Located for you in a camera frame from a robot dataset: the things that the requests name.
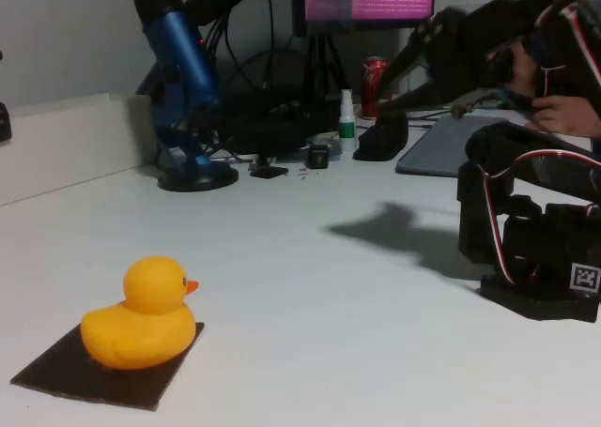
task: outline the hand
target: hand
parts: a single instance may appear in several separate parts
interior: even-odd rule
[[[552,96],[534,99],[532,106],[544,109],[534,115],[533,123],[526,125],[529,129],[601,138],[601,119],[586,99]]]
[[[538,64],[526,52],[521,42],[511,46],[514,54],[514,80],[507,87],[527,97],[536,97],[536,71]]]

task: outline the orange beak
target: orange beak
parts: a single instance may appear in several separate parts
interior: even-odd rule
[[[188,295],[193,293],[198,289],[198,286],[200,286],[199,282],[188,281],[188,289],[186,290],[186,294]]]

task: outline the red can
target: red can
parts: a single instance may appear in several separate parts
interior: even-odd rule
[[[363,117],[378,117],[379,99],[376,98],[376,88],[379,84],[379,79],[382,77],[384,70],[388,68],[391,62],[380,56],[372,56],[365,60],[362,67],[362,92],[361,102]]]

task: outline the monitor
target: monitor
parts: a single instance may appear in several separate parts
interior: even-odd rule
[[[416,26],[434,0],[292,0],[297,36]]]

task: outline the yellow rubber duck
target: yellow rubber duck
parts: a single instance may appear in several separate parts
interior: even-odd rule
[[[194,315],[184,303],[198,282],[186,278],[171,258],[138,261],[125,275],[125,301],[88,313],[82,321],[84,346],[109,368],[138,370],[176,357],[196,334]]]

